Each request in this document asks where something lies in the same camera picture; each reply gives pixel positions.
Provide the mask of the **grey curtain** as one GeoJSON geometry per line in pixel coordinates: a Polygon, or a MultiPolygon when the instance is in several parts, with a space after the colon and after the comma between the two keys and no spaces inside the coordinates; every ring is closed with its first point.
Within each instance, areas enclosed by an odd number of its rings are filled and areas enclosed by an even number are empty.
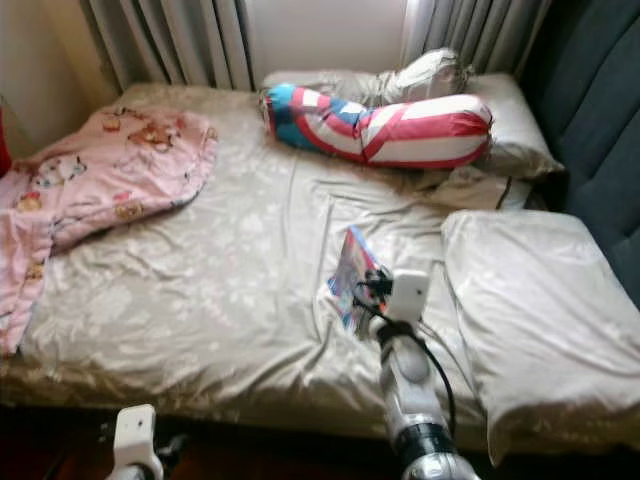
{"type": "Polygon", "coordinates": [[[255,90],[244,0],[79,0],[102,74],[132,84],[255,90]]]}
{"type": "Polygon", "coordinates": [[[553,0],[406,0],[401,63],[452,49],[476,73],[520,76],[553,0]]]}

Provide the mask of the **bed with grey floral sheet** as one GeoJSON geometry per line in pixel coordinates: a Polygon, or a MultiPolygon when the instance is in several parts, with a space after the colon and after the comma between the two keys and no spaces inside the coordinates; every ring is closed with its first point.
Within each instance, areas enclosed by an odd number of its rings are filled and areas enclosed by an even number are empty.
{"type": "Polygon", "coordinates": [[[115,408],[383,436],[378,344],[340,324],[326,279],[348,227],[389,268],[429,271],[422,316],[456,394],[457,439],[486,449],[486,416],[444,268],[452,212],[411,175],[271,140],[255,93],[137,84],[122,108],[182,108],[219,134],[204,191],[77,244],[46,266],[1,401],[115,408]]]}

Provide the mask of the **dark grey sofa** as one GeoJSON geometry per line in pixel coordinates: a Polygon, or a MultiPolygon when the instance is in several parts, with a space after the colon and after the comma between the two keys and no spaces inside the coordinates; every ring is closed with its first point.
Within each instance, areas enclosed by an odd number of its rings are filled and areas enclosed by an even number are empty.
{"type": "Polygon", "coordinates": [[[518,82],[564,166],[540,196],[585,224],[640,307],[640,0],[550,0],[518,82]]]}

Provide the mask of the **pink cartoon print blanket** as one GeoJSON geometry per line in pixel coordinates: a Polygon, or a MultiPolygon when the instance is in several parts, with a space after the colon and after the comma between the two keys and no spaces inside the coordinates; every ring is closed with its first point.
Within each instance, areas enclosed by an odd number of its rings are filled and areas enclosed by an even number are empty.
{"type": "Polygon", "coordinates": [[[105,108],[0,179],[0,348],[15,355],[47,262],[84,238],[183,206],[205,187],[218,133],[173,108],[105,108]]]}

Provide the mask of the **folded grey floral cloth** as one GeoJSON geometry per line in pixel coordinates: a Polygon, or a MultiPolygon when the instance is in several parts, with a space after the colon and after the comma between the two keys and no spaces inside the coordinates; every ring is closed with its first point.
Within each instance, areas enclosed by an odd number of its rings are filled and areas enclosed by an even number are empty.
{"type": "Polygon", "coordinates": [[[426,204],[447,209],[524,209],[532,192],[529,180],[493,175],[462,166],[428,170],[413,184],[426,204]]]}

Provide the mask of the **colourful comic book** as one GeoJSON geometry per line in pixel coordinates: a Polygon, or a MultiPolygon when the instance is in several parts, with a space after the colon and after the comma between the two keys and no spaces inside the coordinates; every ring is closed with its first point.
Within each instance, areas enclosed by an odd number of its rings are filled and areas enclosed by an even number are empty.
{"type": "Polygon", "coordinates": [[[338,255],[337,266],[330,275],[328,287],[335,301],[340,324],[360,337],[367,332],[371,314],[369,307],[375,306],[376,296],[369,287],[370,276],[378,275],[380,265],[365,239],[365,234],[356,225],[344,233],[338,255]]]}

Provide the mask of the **red white blue bolster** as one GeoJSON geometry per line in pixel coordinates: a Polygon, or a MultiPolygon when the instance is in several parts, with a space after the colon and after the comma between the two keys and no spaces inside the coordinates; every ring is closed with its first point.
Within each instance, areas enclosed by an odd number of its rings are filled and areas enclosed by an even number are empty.
{"type": "Polygon", "coordinates": [[[275,140],[300,150],[366,166],[452,169],[489,151],[492,110],[460,93],[367,108],[297,84],[261,92],[275,140]]]}

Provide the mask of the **large pale floral pillow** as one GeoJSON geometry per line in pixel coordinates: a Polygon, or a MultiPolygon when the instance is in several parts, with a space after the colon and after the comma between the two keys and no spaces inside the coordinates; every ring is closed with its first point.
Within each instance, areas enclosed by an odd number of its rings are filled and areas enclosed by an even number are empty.
{"type": "Polygon", "coordinates": [[[481,407],[486,451],[640,451],[640,308],[577,218],[460,210],[444,268],[481,407]]]}

